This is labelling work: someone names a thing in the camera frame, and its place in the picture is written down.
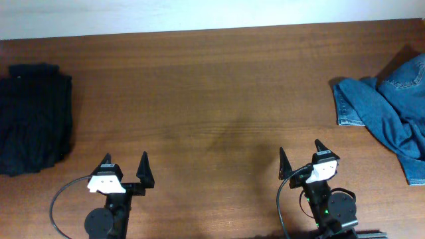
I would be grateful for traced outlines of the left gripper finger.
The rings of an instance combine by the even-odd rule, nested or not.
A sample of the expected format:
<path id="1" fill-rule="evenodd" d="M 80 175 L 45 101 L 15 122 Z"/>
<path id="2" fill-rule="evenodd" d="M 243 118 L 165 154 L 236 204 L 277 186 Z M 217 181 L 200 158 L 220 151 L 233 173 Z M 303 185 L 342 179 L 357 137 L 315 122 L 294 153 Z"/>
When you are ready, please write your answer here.
<path id="1" fill-rule="evenodd" d="M 112 156 L 109 153 L 107 153 L 104 156 L 104 158 L 100 161 L 98 166 L 92 171 L 92 173 L 90 175 L 91 176 L 97 175 L 98 171 L 100 170 L 101 165 L 110 164 L 111 162 L 112 162 Z"/>
<path id="2" fill-rule="evenodd" d="M 136 177 L 140 180 L 142 187 L 145 189 L 153 189 L 155 186 L 155 179 L 149 166 L 149 159 L 147 152 L 144 151 L 136 172 Z"/>

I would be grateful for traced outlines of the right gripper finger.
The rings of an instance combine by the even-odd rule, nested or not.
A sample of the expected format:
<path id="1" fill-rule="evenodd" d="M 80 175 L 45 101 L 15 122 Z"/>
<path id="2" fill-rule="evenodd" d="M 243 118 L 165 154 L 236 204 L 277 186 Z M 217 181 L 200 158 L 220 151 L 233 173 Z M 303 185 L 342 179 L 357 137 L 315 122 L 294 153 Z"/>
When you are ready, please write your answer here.
<path id="1" fill-rule="evenodd" d="M 317 153 L 331 153 L 331 150 L 328 149 L 319 139 L 314 141 Z"/>
<path id="2" fill-rule="evenodd" d="M 280 167 L 279 167 L 278 178 L 279 180 L 284 180 L 291 175 L 291 173 L 293 172 L 293 169 L 283 147 L 280 147 L 279 154 L 280 154 Z"/>

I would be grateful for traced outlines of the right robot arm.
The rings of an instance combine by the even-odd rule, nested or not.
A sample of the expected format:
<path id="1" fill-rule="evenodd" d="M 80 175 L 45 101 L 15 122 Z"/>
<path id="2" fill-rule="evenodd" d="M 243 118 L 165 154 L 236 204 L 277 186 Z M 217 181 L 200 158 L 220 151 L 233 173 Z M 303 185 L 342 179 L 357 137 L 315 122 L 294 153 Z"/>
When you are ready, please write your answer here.
<path id="1" fill-rule="evenodd" d="M 276 194 L 276 208 L 284 234 L 289 236 L 282 216 L 280 195 L 285 184 L 288 184 L 291 189 L 302 188 L 300 196 L 307 199 L 311 217 L 319 230 L 318 238 L 356 238 L 353 230 L 358 225 L 355 193 L 343 188 L 332 189 L 328 185 L 328 180 L 337 174 L 340 157 L 319 139 L 315 140 L 315 147 L 311 163 L 299 169 L 292 169 L 286 152 L 280 148 L 278 178 L 282 183 Z"/>

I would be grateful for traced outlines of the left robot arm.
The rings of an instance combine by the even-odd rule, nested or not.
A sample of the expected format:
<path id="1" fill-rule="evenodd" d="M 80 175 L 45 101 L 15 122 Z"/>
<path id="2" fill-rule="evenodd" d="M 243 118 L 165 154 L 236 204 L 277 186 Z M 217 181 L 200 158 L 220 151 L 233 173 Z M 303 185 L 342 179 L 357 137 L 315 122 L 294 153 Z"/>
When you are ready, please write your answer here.
<path id="1" fill-rule="evenodd" d="M 84 228 L 90 239 L 125 239 L 133 197 L 142 197 L 155 186 L 148 154 L 143 152 L 135 183 L 123 183 L 120 166 L 112 163 L 108 153 L 90 174 L 88 189 L 106 197 L 103 207 L 95 208 L 86 217 Z"/>

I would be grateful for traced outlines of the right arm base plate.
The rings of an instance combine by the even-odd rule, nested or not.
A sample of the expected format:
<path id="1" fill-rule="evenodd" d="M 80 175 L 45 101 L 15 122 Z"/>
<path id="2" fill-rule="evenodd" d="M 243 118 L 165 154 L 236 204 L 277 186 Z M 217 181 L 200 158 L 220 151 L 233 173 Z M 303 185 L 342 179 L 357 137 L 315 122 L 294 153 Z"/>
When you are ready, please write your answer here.
<path id="1" fill-rule="evenodd" d="M 365 232 L 358 233 L 358 239 L 388 239 L 388 235 L 385 232 Z"/>

